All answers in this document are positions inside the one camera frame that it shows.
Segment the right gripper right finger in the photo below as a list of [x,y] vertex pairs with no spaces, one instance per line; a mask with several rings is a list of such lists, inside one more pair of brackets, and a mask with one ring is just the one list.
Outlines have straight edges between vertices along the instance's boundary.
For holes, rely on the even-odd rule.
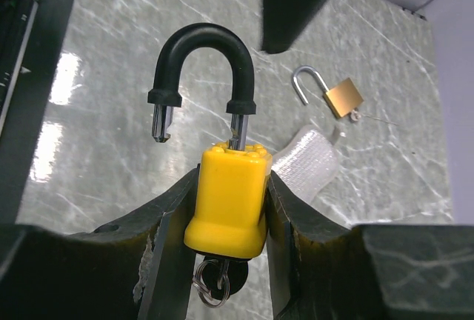
[[359,224],[347,229],[267,183],[275,319],[471,319],[473,228]]

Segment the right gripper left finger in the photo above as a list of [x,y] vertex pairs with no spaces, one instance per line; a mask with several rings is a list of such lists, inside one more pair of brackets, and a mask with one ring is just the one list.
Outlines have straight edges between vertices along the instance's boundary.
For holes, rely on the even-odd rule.
[[91,233],[1,226],[3,319],[184,319],[198,171]]

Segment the yellow padlock black shackle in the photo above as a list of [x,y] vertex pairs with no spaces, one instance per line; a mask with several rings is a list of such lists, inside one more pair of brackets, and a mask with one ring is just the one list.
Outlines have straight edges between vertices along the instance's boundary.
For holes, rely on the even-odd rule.
[[232,90],[226,111],[232,116],[232,136],[202,154],[196,208],[184,243],[201,254],[252,259],[262,252],[267,237],[264,194],[273,157],[261,145],[246,143],[248,118],[256,114],[255,74],[251,55],[235,33],[217,24],[195,23],[169,37],[147,95],[154,106],[152,136],[158,143],[170,138],[173,111],[182,104],[182,67],[201,48],[219,51],[230,65]]

